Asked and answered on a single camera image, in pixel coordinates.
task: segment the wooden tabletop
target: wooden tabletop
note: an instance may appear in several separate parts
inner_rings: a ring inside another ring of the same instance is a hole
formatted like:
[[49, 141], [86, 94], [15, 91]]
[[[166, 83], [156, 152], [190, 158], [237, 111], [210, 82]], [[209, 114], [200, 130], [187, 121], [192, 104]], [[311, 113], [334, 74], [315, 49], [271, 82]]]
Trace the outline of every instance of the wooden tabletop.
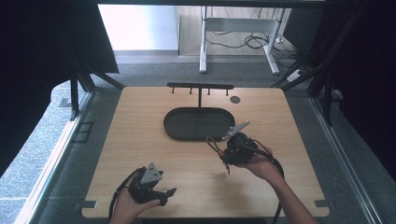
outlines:
[[[316, 207], [324, 200], [304, 143], [282, 90], [235, 88], [203, 91], [202, 106], [230, 111], [236, 124], [250, 124], [242, 131], [274, 151], [287, 182], [316, 217], [329, 214]], [[239, 104], [230, 101], [240, 98]], [[106, 142], [93, 175], [83, 208], [84, 217], [107, 217], [114, 190], [132, 171], [154, 162], [163, 180], [154, 188], [177, 188], [166, 206], [140, 217], [272, 217], [278, 199], [272, 188], [248, 170], [231, 167], [231, 176], [206, 142], [180, 142], [166, 135], [163, 118], [176, 107], [197, 106], [198, 90], [167, 87], [128, 87], [122, 91]], [[221, 149], [226, 142], [219, 142]]]

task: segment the black curtain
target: black curtain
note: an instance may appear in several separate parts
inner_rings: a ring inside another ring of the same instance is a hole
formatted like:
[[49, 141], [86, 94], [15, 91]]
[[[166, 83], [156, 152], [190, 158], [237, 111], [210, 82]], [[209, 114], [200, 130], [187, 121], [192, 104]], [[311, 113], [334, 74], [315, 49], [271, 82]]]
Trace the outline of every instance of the black curtain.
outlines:
[[42, 118], [54, 87], [79, 68], [119, 71], [97, 5], [2, 1], [0, 54], [2, 175]]
[[396, 14], [386, 0], [371, 0], [338, 52], [334, 85], [340, 108], [396, 179]]

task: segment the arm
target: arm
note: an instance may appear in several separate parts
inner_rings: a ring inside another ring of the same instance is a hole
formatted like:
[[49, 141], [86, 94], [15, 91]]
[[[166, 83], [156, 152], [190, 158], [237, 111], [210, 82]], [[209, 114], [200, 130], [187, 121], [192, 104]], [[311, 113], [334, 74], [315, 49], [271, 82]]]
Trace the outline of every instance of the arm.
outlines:
[[249, 163], [238, 165], [238, 167], [247, 168], [255, 176], [266, 180], [271, 185], [289, 223], [318, 223], [268, 159], [255, 155]]
[[113, 216], [109, 224], [131, 224], [134, 219], [143, 211], [160, 204], [160, 200], [153, 200], [147, 203], [137, 203], [131, 198], [128, 188], [132, 183], [133, 177], [128, 181], [120, 192], [113, 210]]

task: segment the black tray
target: black tray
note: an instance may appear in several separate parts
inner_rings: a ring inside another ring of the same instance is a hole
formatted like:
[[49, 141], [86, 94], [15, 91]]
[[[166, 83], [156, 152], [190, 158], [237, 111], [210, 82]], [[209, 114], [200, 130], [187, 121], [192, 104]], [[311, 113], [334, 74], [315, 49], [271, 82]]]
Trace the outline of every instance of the black tray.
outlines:
[[205, 141], [207, 136], [221, 141], [235, 126], [233, 115], [215, 107], [179, 107], [169, 111], [163, 126], [173, 139], [181, 141]]

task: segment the human hand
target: human hand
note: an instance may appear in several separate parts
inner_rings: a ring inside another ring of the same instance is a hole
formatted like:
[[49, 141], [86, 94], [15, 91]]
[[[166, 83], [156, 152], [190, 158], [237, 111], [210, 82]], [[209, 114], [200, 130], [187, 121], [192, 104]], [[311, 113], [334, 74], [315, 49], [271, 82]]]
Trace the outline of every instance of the human hand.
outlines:
[[[268, 152], [271, 155], [273, 150], [269, 147], [263, 148], [258, 145], [259, 150]], [[262, 155], [256, 154], [248, 163], [235, 165], [240, 168], [246, 168], [258, 178], [268, 181], [270, 184], [282, 177], [279, 170], [267, 158]]]
[[160, 200], [153, 200], [146, 203], [135, 202], [128, 192], [133, 178], [134, 176], [132, 176], [125, 187], [122, 188], [114, 206], [113, 216], [109, 222], [110, 224], [131, 224], [140, 213], [160, 204]]

